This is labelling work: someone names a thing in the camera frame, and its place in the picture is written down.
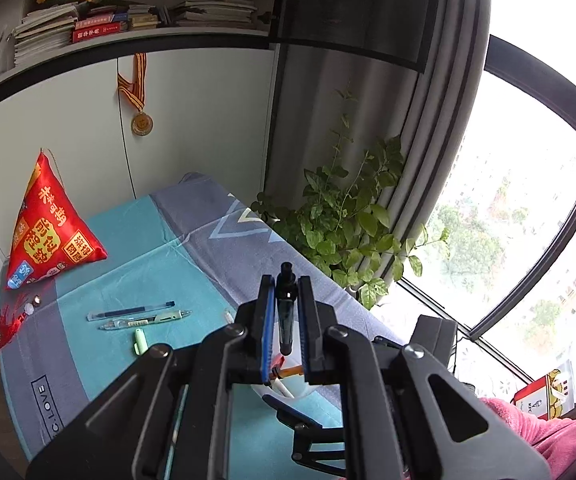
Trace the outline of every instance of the red pillow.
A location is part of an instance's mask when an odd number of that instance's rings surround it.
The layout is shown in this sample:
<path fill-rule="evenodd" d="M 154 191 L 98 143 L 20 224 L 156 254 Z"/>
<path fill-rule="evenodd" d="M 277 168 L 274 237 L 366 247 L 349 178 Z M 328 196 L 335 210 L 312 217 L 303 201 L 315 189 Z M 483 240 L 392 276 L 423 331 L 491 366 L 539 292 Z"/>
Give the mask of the red pillow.
<path fill-rule="evenodd" d="M 17 216 L 7 288 L 19 288 L 107 257 L 103 245 L 77 215 L 44 152 L 40 152 Z"/>

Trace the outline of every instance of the pen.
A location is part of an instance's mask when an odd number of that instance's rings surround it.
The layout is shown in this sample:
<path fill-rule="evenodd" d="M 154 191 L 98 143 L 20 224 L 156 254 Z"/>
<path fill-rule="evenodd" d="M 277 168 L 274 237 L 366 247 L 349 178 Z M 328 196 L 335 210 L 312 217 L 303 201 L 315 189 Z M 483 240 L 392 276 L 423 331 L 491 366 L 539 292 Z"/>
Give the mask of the pen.
<path fill-rule="evenodd" d="M 192 314 L 192 310 L 169 310 L 156 316 L 148 317 L 126 317 L 120 319 L 111 319 L 99 326 L 100 330 L 118 330 L 120 328 L 136 328 L 144 325 L 163 323 L 166 321 L 175 321 L 183 319 Z"/>
<path fill-rule="evenodd" d="M 175 306 L 175 302 L 166 301 L 165 303 L 158 305 L 135 306 L 133 308 L 124 308 L 122 310 L 111 310 L 110 312 L 98 312 L 96 314 L 91 312 L 86 316 L 86 319 L 88 321 L 94 321 L 95 319 L 105 319 L 107 317 L 119 317 L 119 316 L 126 316 L 128 314 L 139 314 L 140 312 L 150 312 L 151 310 L 160 310 L 162 308 L 167 308 L 169 306 Z"/>

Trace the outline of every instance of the blue bed sheet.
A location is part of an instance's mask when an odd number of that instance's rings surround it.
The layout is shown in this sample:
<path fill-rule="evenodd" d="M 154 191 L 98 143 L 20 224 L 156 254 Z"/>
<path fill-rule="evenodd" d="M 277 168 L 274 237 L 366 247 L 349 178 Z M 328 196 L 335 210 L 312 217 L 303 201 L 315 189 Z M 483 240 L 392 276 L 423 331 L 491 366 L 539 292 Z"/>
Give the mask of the blue bed sheet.
<path fill-rule="evenodd" d="M 1 353 L 10 411 L 29 458 L 55 437 L 136 359 L 132 330 L 102 331 L 91 311 L 175 301 L 192 310 L 181 321 L 147 327 L 149 344 L 174 348 L 201 341 L 226 323 L 225 310 L 254 299 L 260 277 L 283 261 L 309 274 L 315 297 L 367 337 L 401 341 L 300 256 L 245 205 L 199 174 L 88 221 L 108 259 L 21 290 L 3 288 L 1 303 L 39 294 L 42 306 Z M 292 433 L 248 386 L 234 391 L 231 479 L 325 478 L 290 459 Z M 327 427 L 341 423 L 338 393 L 320 388 L 297 409 Z"/>

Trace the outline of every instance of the window frame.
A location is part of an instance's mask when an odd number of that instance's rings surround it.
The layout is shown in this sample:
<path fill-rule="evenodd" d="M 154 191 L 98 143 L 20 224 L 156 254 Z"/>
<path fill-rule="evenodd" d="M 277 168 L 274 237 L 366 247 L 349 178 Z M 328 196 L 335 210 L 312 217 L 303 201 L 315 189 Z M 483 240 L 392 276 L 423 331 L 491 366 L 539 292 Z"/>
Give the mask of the window frame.
<path fill-rule="evenodd" d="M 490 35 L 484 70 L 535 98 L 576 131 L 576 86 L 541 60 L 501 38 Z M 405 278 L 399 281 L 399 285 L 421 303 L 426 304 L 438 316 L 456 322 L 458 330 L 464 333 L 470 341 L 481 346 L 500 364 L 529 384 L 535 378 L 488 343 L 484 335 L 507 316 L 541 280 L 561 255 L 575 232 L 576 202 L 558 233 L 532 268 L 506 297 L 472 328 L 450 316 L 440 303 Z"/>

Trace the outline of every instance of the gray curtain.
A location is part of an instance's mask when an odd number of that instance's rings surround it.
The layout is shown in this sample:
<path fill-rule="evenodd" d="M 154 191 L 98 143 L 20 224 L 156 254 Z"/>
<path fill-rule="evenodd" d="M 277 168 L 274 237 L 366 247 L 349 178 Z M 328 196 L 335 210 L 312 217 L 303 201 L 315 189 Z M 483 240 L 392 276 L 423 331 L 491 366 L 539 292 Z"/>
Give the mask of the gray curtain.
<path fill-rule="evenodd" d="M 423 74 L 343 52 L 286 47 L 265 192 L 277 204 L 299 206 L 303 168 L 329 163 L 335 139 L 328 130 L 348 112 L 354 143 L 345 147 L 342 162 L 351 174 L 377 139 L 401 136 L 404 173 L 379 203 L 388 209 L 396 237 L 415 236 L 439 197 L 468 123 L 489 16 L 490 0 L 439 0 Z M 334 90 L 348 83 L 359 102 L 342 110 Z M 385 259 L 381 272 L 388 266 Z"/>

